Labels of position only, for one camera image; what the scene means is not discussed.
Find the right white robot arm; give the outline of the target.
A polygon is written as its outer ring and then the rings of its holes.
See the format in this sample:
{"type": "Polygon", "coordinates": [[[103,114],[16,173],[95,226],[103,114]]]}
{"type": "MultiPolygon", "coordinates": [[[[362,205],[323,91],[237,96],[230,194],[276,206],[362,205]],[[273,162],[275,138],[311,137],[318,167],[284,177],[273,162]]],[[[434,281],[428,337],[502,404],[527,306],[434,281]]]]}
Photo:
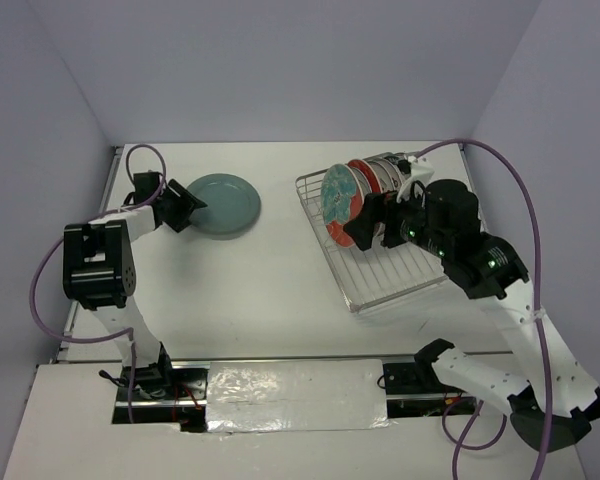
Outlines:
{"type": "Polygon", "coordinates": [[[522,370],[515,375],[494,369],[437,339],[414,356],[417,384],[426,391],[455,387],[485,401],[534,450],[546,425],[549,451],[584,438],[600,418],[600,384],[548,315],[534,309],[533,283],[514,248],[482,230],[477,196],[451,179],[416,183],[407,198],[395,191],[372,193],[344,230],[367,250],[378,224],[385,227],[383,246],[412,243],[440,259],[445,275],[493,321],[522,370]]]}

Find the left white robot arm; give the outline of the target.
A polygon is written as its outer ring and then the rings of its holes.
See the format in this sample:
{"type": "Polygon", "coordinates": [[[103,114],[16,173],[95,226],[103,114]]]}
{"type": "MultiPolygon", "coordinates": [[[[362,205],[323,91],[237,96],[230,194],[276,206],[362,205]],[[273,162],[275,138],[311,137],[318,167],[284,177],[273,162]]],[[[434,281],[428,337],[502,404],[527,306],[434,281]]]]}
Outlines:
{"type": "Polygon", "coordinates": [[[138,275],[132,243],[162,226],[183,231],[194,211],[207,204],[158,172],[137,173],[132,183],[121,210],[64,229],[63,289],[113,337],[122,360],[116,382],[143,398],[161,399],[175,389],[176,374],[134,298],[138,275]]]}

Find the white plate green rim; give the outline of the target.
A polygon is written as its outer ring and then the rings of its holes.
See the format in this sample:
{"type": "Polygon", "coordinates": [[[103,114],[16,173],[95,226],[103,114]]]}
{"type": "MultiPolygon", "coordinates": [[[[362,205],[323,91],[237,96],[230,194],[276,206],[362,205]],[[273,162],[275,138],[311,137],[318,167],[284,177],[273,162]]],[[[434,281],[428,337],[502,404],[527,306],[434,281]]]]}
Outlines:
{"type": "Polygon", "coordinates": [[[361,172],[369,184],[371,193],[384,193],[386,191],[386,188],[381,183],[380,177],[369,162],[361,159],[353,159],[350,160],[347,165],[361,172]]]}

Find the plain pale green plate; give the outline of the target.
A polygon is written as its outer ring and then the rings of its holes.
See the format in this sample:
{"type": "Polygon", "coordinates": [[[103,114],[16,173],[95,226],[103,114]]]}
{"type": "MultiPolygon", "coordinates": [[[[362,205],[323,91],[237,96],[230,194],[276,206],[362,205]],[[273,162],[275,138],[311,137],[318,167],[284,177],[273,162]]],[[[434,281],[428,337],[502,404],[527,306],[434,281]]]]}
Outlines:
{"type": "Polygon", "coordinates": [[[190,215],[191,227],[214,239],[237,238],[257,222],[262,202],[258,191],[245,179],[227,173],[205,175],[193,181],[187,190],[205,207],[190,215]]]}

